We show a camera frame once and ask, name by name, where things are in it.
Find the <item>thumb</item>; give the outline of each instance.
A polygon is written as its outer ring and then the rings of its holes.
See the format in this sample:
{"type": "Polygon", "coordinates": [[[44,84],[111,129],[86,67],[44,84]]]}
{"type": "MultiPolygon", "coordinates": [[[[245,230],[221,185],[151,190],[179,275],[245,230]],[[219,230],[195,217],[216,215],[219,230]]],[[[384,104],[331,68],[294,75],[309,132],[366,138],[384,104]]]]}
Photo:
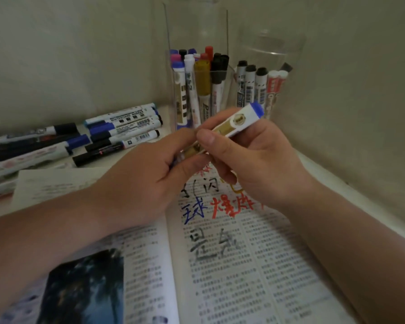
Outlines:
{"type": "Polygon", "coordinates": [[[207,154],[194,155],[175,165],[164,178],[168,199],[175,197],[192,175],[203,169],[210,160],[207,154]]]}
{"type": "Polygon", "coordinates": [[[201,129],[196,134],[196,139],[207,152],[226,163],[232,170],[240,172],[248,168],[249,150],[230,138],[201,129]]]}

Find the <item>person's right hand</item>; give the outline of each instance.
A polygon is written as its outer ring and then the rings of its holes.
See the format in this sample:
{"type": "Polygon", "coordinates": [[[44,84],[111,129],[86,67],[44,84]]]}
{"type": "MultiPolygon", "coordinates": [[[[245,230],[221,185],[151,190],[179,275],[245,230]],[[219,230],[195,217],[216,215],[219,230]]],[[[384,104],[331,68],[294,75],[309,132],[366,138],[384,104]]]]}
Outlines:
{"type": "Polygon", "coordinates": [[[211,131],[236,111],[227,109],[206,120],[198,128],[198,142],[213,157],[222,179],[230,184],[238,179],[255,200],[282,211],[303,198],[315,180],[271,121],[260,119],[232,139],[211,131]]]}

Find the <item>book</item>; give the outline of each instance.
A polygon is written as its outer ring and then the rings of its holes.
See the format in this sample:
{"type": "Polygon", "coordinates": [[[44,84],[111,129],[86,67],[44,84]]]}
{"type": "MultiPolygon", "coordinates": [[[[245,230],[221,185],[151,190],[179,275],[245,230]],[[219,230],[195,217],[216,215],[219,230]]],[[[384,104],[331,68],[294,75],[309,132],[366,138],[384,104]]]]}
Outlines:
{"type": "MultiPolygon", "coordinates": [[[[87,187],[107,170],[21,171],[12,207],[87,187]]],[[[223,182],[210,164],[165,216],[78,251],[0,317],[0,324],[360,322],[288,219],[223,182]]]]}

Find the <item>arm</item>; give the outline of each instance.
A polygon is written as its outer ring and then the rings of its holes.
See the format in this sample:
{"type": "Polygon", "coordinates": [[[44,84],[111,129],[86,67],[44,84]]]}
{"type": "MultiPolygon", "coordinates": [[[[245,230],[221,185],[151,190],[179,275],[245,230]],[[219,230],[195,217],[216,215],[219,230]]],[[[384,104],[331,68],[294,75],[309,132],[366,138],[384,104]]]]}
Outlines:
{"type": "Polygon", "coordinates": [[[233,141],[205,129],[233,112],[197,133],[222,178],[288,217],[367,323],[405,323],[405,239],[311,177],[275,124],[233,141]]]}
{"type": "Polygon", "coordinates": [[[142,144],[91,187],[1,217],[0,314],[65,257],[163,214],[187,180],[209,162],[209,156],[199,155],[169,170],[174,154],[194,141],[194,131],[182,129],[142,144]]]}

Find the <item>forearm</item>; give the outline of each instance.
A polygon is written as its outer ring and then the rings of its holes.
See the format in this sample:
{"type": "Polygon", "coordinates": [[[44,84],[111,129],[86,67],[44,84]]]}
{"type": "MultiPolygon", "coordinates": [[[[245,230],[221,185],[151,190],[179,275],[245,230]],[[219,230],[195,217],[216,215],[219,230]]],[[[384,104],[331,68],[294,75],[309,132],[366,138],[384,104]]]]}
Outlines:
{"type": "Polygon", "coordinates": [[[35,279],[105,232],[78,191],[0,218],[0,313],[35,279]]]}
{"type": "Polygon", "coordinates": [[[405,239],[315,182],[283,209],[368,323],[405,323],[405,239]]]}

